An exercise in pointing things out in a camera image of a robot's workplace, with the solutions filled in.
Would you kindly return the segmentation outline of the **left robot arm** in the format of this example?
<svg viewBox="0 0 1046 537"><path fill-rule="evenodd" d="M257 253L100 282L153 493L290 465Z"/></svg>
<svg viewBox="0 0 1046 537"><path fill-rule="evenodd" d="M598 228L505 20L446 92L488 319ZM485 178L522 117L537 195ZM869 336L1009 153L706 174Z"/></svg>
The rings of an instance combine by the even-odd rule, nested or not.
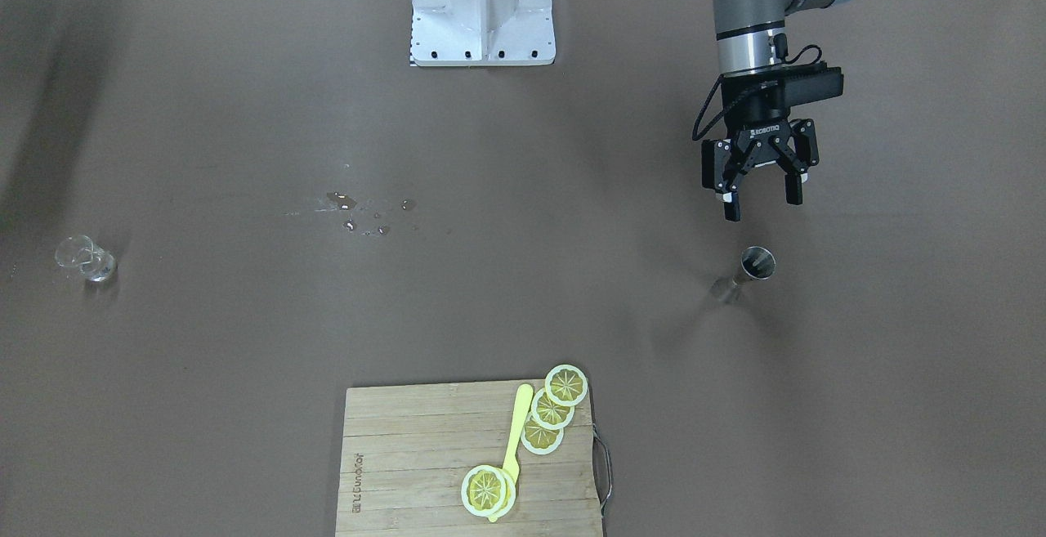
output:
<svg viewBox="0 0 1046 537"><path fill-rule="evenodd" d="M841 96L839 67L816 52L810 63L789 54L784 20L851 0L713 0L720 73L710 95L722 98L712 119L701 111L691 138L701 143L702 184L726 220L742 219L740 188L755 167L784 172L784 198L803 202L808 172L820 153L813 119L792 119L796 106Z"/></svg>

